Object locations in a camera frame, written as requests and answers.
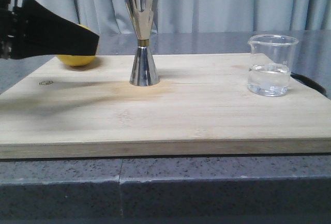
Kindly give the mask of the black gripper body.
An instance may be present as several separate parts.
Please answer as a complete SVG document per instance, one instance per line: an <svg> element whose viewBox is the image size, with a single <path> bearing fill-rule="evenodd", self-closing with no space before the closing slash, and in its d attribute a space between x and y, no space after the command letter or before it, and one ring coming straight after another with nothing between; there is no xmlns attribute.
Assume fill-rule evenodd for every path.
<svg viewBox="0 0 331 224"><path fill-rule="evenodd" d="M1 58L24 59L14 47L18 43L19 0L1 0Z"/></svg>

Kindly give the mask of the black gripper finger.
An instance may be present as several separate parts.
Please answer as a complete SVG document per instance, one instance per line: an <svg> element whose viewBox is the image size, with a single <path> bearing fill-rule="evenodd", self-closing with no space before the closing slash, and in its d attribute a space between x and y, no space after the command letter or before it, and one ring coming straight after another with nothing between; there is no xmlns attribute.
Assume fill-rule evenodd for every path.
<svg viewBox="0 0 331 224"><path fill-rule="evenodd" d="M40 55L95 55L99 35L64 19L36 0L23 0L14 12L11 58Z"/></svg>

